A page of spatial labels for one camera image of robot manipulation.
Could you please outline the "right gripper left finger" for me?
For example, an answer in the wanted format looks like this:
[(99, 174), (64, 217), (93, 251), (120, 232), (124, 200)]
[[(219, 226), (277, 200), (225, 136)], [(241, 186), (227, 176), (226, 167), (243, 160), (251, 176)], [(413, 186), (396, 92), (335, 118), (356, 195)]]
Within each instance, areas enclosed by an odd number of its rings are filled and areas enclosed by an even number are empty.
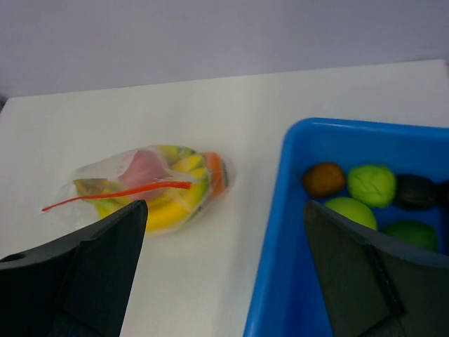
[(1, 259), (2, 336), (119, 336), (148, 209), (134, 201)]

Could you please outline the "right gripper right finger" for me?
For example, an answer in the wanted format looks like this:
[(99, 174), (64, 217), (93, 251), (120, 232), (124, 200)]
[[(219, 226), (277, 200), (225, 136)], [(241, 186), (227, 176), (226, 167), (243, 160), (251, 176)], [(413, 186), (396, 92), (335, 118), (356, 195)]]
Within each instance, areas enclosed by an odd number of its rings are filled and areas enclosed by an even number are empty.
[(447, 336), (448, 257), (308, 201), (304, 228), (334, 336)]

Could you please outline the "yellow banana bunch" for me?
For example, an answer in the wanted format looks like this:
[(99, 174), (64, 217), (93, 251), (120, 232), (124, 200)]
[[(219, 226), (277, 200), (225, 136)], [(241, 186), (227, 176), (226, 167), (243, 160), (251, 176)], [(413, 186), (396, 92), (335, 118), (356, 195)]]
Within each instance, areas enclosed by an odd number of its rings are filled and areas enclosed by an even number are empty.
[(74, 179), (70, 184), (72, 194), (84, 197), (125, 191), (119, 184), (118, 177), (127, 169), (138, 150), (154, 151), (164, 161), (170, 176), (157, 182), (189, 181), (192, 183), (190, 188), (158, 187), (155, 190), (120, 197), (87, 199), (81, 203), (95, 207), (98, 217), (105, 218), (133, 201), (144, 200), (148, 208), (148, 232), (168, 230), (187, 222), (201, 208), (210, 192), (210, 172), (206, 166), (206, 158), (189, 147), (151, 145), (81, 167), (75, 170)]

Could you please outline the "pink peach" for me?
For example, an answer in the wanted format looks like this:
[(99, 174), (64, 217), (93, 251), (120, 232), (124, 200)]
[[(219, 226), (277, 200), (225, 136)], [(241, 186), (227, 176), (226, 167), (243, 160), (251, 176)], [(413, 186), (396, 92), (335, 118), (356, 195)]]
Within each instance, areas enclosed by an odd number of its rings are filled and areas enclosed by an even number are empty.
[(138, 150), (131, 159), (127, 169), (118, 177), (123, 189), (129, 190), (170, 176), (164, 161), (151, 150)]

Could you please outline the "clear zip top bag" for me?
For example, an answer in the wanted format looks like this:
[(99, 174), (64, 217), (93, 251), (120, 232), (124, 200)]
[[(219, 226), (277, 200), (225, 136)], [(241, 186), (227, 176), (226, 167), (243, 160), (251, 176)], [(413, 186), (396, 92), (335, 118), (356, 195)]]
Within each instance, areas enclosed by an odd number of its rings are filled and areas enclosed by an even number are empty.
[[(225, 168), (227, 170), (227, 181), (228, 181), (227, 189), (220, 196), (218, 196), (216, 198), (211, 198), (210, 197), (211, 188), (209, 185), (210, 192), (209, 192), (209, 194), (207, 194), (205, 200), (201, 204), (201, 208), (199, 208), (199, 210), (191, 218), (189, 218), (189, 220), (187, 222), (185, 222), (181, 225), (178, 225), (174, 228), (170, 228), (168, 230), (159, 230), (156, 232), (148, 232), (147, 231), (148, 233), (170, 232), (170, 231), (178, 230), (179, 228), (181, 228), (183, 225), (187, 224), (188, 222), (192, 222), (195, 219), (195, 217), (199, 216), (202, 211), (204, 211), (216, 199), (219, 199), (228, 190), (228, 187), (230, 184), (229, 170), (227, 168), (225, 160), (222, 157), (220, 157), (220, 158), (223, 160), (223, 162), (225, 164)], [(82, 197), (82, 196), (77, 197), (72, 194), (73, 189), (70, 187), (70, 184), (74, 179), (75, 170), (74, 170), (73, 174), (71, 175), (69, 182), (66, 185), (64, 185), (60, 189), (60, 191), (57, 193), (55, 201), (51, 205), (48, 205), (48, 206), (45, 206), (42, 208), (42, 212), (55, 213), (58, 216), (60, 216), (64, 221), (66, 221), (69, 225), (71, 225), (72, 227), (75, 227), (75, 228), (81, 228), (89, 223), (103, 219), (103, 218), (98, 217), (98, 212), (96, 211), (95, 207), (91, 206), (90, 204), (87, 204), (87, 205), (82, 204), (81, 202), (83, 200), (120, 197), (120, 196), (124, 196), (124, 195), (130, 195), (130, 194), (135, 194), (135, 193), (139, 193), (139, 192), (155, 190), (158, 187), (174, 187), (174, 188), (188, 189), (188, 188), (190, 188), (190, 186), (192, 184), (189, 181), (169, 180), (166, 182), (151, 183), (148, 185), (144, 185), (142, 187), (138, 187), (136, 189), (125, 190), (125, 191), (122, 191), (119, 193), (114, 193), (114, 194), (99, 194), (99, 195), (88, 195), (88, 196), (84, 196), (84, 197)]]

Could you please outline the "orange tomato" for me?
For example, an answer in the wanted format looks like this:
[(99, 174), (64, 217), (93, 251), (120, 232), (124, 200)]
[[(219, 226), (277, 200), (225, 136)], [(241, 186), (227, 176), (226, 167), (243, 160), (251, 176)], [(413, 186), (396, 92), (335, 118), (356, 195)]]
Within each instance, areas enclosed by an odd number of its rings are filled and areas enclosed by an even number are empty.
[(227, 170), (216, 152), (204, 152), (206, 166), (210, 172), (211, 198), (220, 196), (227, 189)]

